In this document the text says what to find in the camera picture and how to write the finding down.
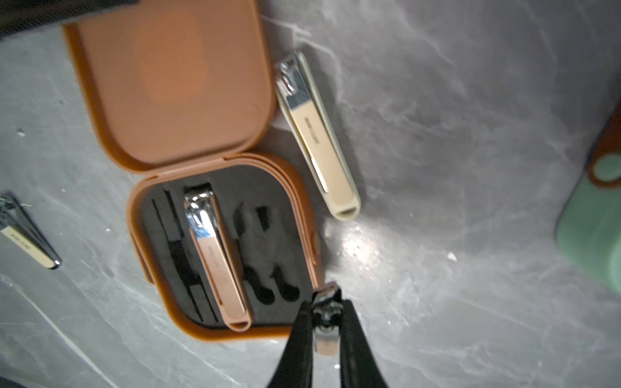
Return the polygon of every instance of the dark object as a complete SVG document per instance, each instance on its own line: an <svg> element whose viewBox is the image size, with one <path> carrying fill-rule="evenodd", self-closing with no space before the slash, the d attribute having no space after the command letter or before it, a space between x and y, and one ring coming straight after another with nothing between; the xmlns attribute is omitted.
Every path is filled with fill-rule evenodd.
<svg viewBox="0 0 621 388"><path fill-rule="evenodd" d="M259 222L261 222L261 229L267 231L270 228L270 213L267 206L259 206L255 208L256 214L259 216Z"/></svg>
<svg viewBox="0 0 621 388"><path fill-rule="evenodd" d="M0 38L40 25L136 3L138 0L3 0L0 2Z"/></svg>
<svg viewBox="0 0 621 388"><path fill-rule="evenodd" d="M209 298L207 298L207 291L205 290L205 286L202 283L193 284L189 287L189 290L193 302L195 303L196 307L198 307L201 320L205 321L207 316L213 315L214 320L216 322L219 322L218 316L214 311L214 307L211 305L211 302L209 302Z"/></svg>
<svg viewBox="0 0 621 388"><path fill-rule="evenodd" d="M241 237L246 231L246 225L243 224L242 209L243 202L239 204L239 206L237 206L235 208L235 211L233 212L233 225L235 226L237 237Z"/></svg>
<svg viewBox="0 0 621 388"><path fill-rule="evenodd" d="M12 380L5 379L4 377L0 377L0 387L2 388L25 388L24 386Z"/></svg>
<svg viewBox="0 0 621 388"><path fill-rule="evenodd" d="M295 302L300 298L300 289L296 286L292 286L284 280L283 270L280 269L279 266L274 268L274 272L270 276L276 281L276 285L278 286L278 291L280 292L280 296L283 297L287 302Z"/></svg>
<svg viewBox="0 0 621 388"><path fill-rule="evenodd" d="M256 271L249 266L243 267L243 274L246 277L248 283L252 287L252 290L255 292L256 298L265 305L270 305L274 303L274 292L271 289L265 287L261 284L261 279L259 279L259 275L257 275Z"/></svg>
<svg viewBox="0 0 621 388"><path fill-rule="evenodd" d="M186 257L185 249L183 248L183 242L181 241L181 237L183 236L183 229L181 228L179 217L177 216L177 212L175 211L175 207L173 206L172 200L170 198L170 193L168 191L165 191L165 195L171 205L170 209L172 211L173 218L176 220L175 227L178 227L176 232L178 232L179 235L170 236L170 233L171 233L170 227L168 228L168 232L166 231L167 227L165 226L165 223L161 219L160 211L154 199L151 200L153 202L153 208L155 209L155 214L157 215L157 218L160 221L161 227L164 230L164 234L166 235L166 239L168 240L168 249L170 250L170 256L173 259L173 264L175 265L177 273L179 274L179 277L181 278L181 282L186 288L188 297L192 301L192 304L194 306L194 311L196 311L199 319L201 321L204 321L203 314L201 314L201 309L196 303L196 299L194 298L194 295L191 290L192 286L200 285L204 292L204 288L201 282L201 277L192 270L192 267L190 267L190 264ZM215 321L218 322L217 315L215 314L214 308L213 306L211 306L209 299L207 299L207 303L209 303L209 308L211 309L211 313L214 316Z"/></svg>
<svg viewBox="0 0 621 388"><path fill-rule="evenodd" d="M312 303L302 302L268 388L311 387L313 332L315 341L330 338L332 343L340 335L341 387L388 388L375 364L356 310L350 300L342 300L336 283L313 293Z"/></svg>

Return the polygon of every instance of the manicure kit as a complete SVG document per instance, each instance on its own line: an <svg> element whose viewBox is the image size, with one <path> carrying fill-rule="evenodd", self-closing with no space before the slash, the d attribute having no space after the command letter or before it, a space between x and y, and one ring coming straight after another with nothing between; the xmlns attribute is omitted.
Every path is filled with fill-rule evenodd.
<svg viewBox="0 0 621 388"><path fill-rule="evenodd" d="M127 224L173 321L205 341L288 335L324 274L301 177L252 150L277 98L330 213L360 210L303 54L272 65L253 0L143 0L65 37L101 147L145 176Z"/></svg>

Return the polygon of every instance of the foam insert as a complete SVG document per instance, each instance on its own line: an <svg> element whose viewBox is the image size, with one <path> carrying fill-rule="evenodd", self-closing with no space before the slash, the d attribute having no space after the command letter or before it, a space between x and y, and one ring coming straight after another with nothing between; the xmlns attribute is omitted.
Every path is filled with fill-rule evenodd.
<svg viewBox="0 0 621 388"><path fill-rule="evenodd" d="M300 303L311 299L311 278L289 196L276 178L254 166L160 183L144 197L145 230L179 307L200 325L227 328L183 209L185 190L205 183L217 196L229 238L237 242L253 326L293 324Z"/></svg>

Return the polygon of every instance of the nail clipper jaw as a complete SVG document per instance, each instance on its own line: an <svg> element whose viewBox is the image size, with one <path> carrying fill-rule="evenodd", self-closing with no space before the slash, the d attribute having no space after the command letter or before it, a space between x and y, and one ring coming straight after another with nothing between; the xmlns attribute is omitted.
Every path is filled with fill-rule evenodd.
<svg viewBox="0 0 621 388"><path fill-rule="evenodd" d="M218 236L213 197L214 193L211 191L186 194L184 202L186 218L197 239Z"/></svg>

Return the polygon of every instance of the cream nail clipper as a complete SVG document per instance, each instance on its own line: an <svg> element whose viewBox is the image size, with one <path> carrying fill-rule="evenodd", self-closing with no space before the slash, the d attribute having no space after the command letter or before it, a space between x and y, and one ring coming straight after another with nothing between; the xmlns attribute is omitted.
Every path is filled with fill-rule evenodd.
<svg viewBox="0 0 621 388"><path fill-rule="evenodd" d="M360 196L334 135L304 54L276 64L276 94L330 213L342 221L360 212Z"/></svg>

